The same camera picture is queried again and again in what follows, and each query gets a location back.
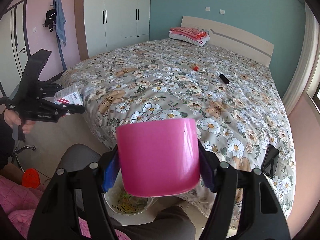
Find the pink quilted garment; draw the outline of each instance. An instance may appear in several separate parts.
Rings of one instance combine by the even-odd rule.
[[[0,175],[0,205],[24,238],[27,238],[33,214],[43,191],[42,186],[37,189],[26,188]],[[79,218],[79,224],[82,235],[91,238],[87,221]],[[120,240],[130,240],[125,233],[116,230],[116,234]]]
[[[189,27],[175,27],[175,28],[171,28],[171,31],[172,32],[179,32],[179,33],[174,33],[174,34],[182,34],[182,35],[186,34],[186,36],[188,36],[188,37],[191,36],[197,40],[199,40],[202,37],[205,37],[207,35],[207,33],[204,31],[200,31],[198,29],[189,28]]]

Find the orange slipper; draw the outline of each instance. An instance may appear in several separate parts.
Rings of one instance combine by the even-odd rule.
[[[28,169],[22,176],[22,186],[37,188],[40,186],[40,177],[35,169]]]

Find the white pillow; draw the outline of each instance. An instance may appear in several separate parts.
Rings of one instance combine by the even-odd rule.
[[[183,35],[180,35],[180,34],[172,34],[171,31],[169,32],[169,38],[175,39],[175,40],[186,41],[186,42],[189,42],[191,44],[194,44],[194,45],[200,46],[200,47],[202,47],[208,40],[210,40],[210,36],[209,35],[201,38],[198,41],[194,41],[193,39],[190,39],[189,37],[186,37],[186,36],[183,36]]]

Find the metal screw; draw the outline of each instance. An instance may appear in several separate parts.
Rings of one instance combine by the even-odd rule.
[[[90,169],[93,169],[93,170],[98,168],[98,166],[99,166],[98,163],[90,163],[90,165],[89,165]]]
[[[258,168],[253,169],[254,174],[261,175],[262,171]]]
[[[229,168],[229,163],[222,162],[222,163],[220,163],[220,167],[224,168],[224,169],[227,169],[227,168]]]
[[[58,169],[56,173],[57,175],[62,175],[64,173],[64,169]]]

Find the phone screen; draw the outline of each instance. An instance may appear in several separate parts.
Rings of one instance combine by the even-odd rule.
[[[272,144],[269,144],[261,169],[271,179],[273,179],[275,176],[278,159],[279,159],[279,150],[273,147]]]

